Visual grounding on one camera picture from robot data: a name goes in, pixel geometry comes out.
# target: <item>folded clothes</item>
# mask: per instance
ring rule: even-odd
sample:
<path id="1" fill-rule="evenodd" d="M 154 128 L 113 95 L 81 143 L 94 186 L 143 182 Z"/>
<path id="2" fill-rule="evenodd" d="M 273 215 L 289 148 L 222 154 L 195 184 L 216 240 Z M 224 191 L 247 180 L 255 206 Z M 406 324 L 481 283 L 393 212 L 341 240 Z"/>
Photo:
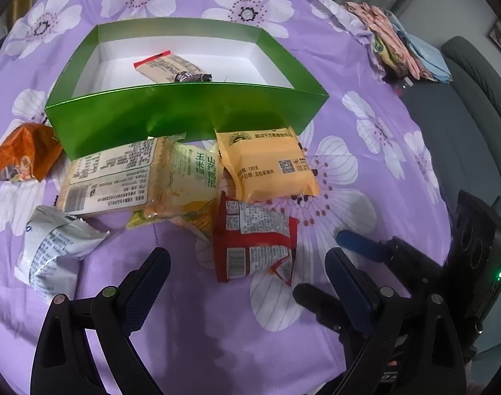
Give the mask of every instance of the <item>folded clothes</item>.
<path id="1" fill-rule="evenodd" d="M 397 76 L 404 77 L 409 73 L 417 80 L 421 78 L 421 70 L 417 62 L 397 36 L 391 22 L 380 8 L 370 6 L 367 3 L 358 4 L 354 2 L 347 2 L 345 7 L 351 13 L 357 15 L 367 28 L 376 33 L 384 42 L 397 66 L 395 71 Z"/>
<path id="2" fill-rule="evenodd" d="M 424 40 L 408 34 L 399 19 L 397 19 L 397 16 L 391 13 L 391 11 L 384 10 L 384 13 L 393 25 L 397 36 L 412 52 L 412 55 L 416 57 L 416 60 L 420 61 L 424 68 L 438 81 L 442 81 L 443 83 L 452 81 L 452 74 L 448 65 L 446 65 L 441 51 Z"/>

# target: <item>purple tablecloth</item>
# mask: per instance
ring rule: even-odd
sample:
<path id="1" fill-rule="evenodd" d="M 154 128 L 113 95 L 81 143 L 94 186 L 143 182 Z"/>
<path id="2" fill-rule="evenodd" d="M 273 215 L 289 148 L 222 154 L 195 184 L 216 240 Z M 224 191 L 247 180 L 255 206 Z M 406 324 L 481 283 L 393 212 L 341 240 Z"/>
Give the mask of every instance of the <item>purple tablecloth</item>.
<path id="1" fill-rule="evenodd" d="M 321 196 L 269 204 L 300 220 L 295 284 L 329 286 L 321 263 L 344 228 L 375 240 L 398 235 L 444 260 L 449 219 L 420 131 L 373 70 L 369 33 L 329 0 L 40 0 L 0 55 L 0 141 L 22 122 L 44 120 L 54 81 L 96 24 L 153 15 L 263 27 L 329 92 L 300 137 Z M 54 203 L 66 164 L 41 183 L 0 184 L 0 372 L 21 394 L 29 392 L 47 305 L 13 268 L 30 214 Z M 171 223 L 126 232 L 127 219 L 114 213 L 92 221 L 113 233 L 85 259 L 77 297 L 119 284 L 157 245 L 171 253 L 168 282 L 131 337 L 165 393 L 302 394 L 344 370 L 336 334 L 302 311 L 278 278 L 259 273 L 219 284 L 209 245 Z M 92 333 L 90 344 L 107 390 L 119 393 Z"/>

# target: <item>green box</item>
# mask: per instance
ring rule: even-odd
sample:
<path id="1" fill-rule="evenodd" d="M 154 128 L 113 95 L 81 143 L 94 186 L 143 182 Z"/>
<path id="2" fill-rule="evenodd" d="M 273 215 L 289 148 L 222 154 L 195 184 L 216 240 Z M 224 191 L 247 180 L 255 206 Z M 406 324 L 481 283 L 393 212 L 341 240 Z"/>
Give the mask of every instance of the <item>green box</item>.
<path id="1" fill-rule="evenodd" d="M 212 73 L 212 83 L 155 84 L 133 63 L 165 50 Z M 69 158 L 186 132 L 292 125 L 301 133 L 329 95 L 266 31 L 193 18 L 132 19 L 96 26 L 78 46 L 46 105 Z"/>

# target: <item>silver snack package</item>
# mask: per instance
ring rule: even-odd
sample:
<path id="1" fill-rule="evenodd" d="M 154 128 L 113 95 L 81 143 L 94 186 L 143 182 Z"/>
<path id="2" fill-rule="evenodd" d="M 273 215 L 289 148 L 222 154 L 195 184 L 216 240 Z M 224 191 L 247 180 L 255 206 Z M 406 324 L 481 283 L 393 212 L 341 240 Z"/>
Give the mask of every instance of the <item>silver snack package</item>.
<path id="1" fill-rule="evenodd" d="M 25 228 L 24 249 L 14 276 L 51 303 L 56 294 L 75 296 L 80 261 L 110 232 L 49 206 L 38 206 Z"/>

